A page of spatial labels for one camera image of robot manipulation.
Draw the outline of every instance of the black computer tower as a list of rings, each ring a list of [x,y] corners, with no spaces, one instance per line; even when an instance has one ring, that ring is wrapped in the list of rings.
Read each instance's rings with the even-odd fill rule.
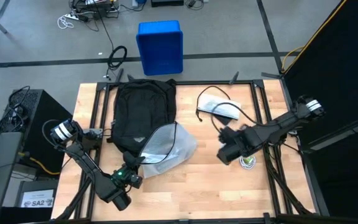
[[[22,90],[14,94],[11,98],[10,105],[21,103],[23,108],[22,117],[25,119],[25,125],[16,129],[24,133],[22,140],[22,147],[19,151],[28,152],[30,157],[40,161],[51,172],[59,172],[62,167],[64,152],[57,151],[49,144],[42,135],[42,125],[50,119],[57,119],[63,121],[73,116],[55,99],[53,99],[45,90],[29,90],[25,95],[26,90]],[[14,125],[8,119],[13,113],[6,108],[8,115],[2,120],[0,125],[0,132],[12,131]],[[45,133],[49,137],[50,128],[57,125],[58,122],[51,122],[45,127]],[[21,159],[18,163],[34,167],[41,174],[47,174],[39,165],[30,161]]]

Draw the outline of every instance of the black backpack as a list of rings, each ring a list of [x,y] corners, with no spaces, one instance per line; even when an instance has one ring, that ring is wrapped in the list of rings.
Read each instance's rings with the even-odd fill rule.
[[[173,123],[177,113],[176,81],[133,80],[118,86],[111,138],[121,152],[138,156],[152,133]]]

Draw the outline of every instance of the wooden tabletop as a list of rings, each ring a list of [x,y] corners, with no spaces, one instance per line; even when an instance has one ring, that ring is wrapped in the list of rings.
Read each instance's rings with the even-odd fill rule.
[[[283,91],[278,80],[265,80],[265,89],[273,118],[287,112]],[[198,147],[194,155],[186,162],[172,170],[143,181],[140,189],[132,189],[129,196],[132,203],[124,211],[118,211],[113,203],[105,203],[95,197],[92,220],[177,220],[205,218],[254,218],[262,217],[264,212],[273,214],[273,205],[269,190],[269,182],[263,152],[256,155],[256,165],[245,170],[238,160],[225,166],[217,157],[220,147],[218,133],[213,128],[210,115],[200,112],[203,122],[195,115],[196,99],[206,85],[177,86],[177,116],[180,123],[197,139]],[[249,85],[218,85],[232,100],[241,103],[241,108],[256,119]],[[89,127],[95,83],[80,85],[73,119],[83,129]],[[225,97],[219,90],[210,88],[206,93]],[[99,124],[104,98],[102,92],[96,124]],[[116,90],[110,91],[106,126],[110,128],[113,117],[113,102]],[[262,97],[257,91],[262,117],[265,121]],[[252,125],[245,117],[239,121],[231,121],[232,128],[242,124]],[[288,138],[287,144],[297,147],[295,139]],[[120,168],[122,153],[113,143],[103,142],[100,168],[108,174]],[[282,146],[282,163],[287,184],[298,200],[310,211],[314,211],[310,190],[306,182],[300,156],[293,149]],[[52,218],[56,218],[71,202],[79,186],[81,169],[74,161],[70,161],[62,170]],[[280,205],[284,212],[284,202],[277,185]]]

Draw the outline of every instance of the plastic bag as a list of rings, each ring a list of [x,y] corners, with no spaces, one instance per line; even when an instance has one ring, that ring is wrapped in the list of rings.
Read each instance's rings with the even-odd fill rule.
[[[151,135],[140,156],[144,178],[162,174],[189,159],[197,148],[196,139],[178,123],[165,124]]]

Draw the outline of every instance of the blue plastic bin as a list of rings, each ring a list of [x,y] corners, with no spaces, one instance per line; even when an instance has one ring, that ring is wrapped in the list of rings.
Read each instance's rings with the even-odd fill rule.
[[[142,22],[136,41],[145,75],[183,71],[183,33],[178,21]]]

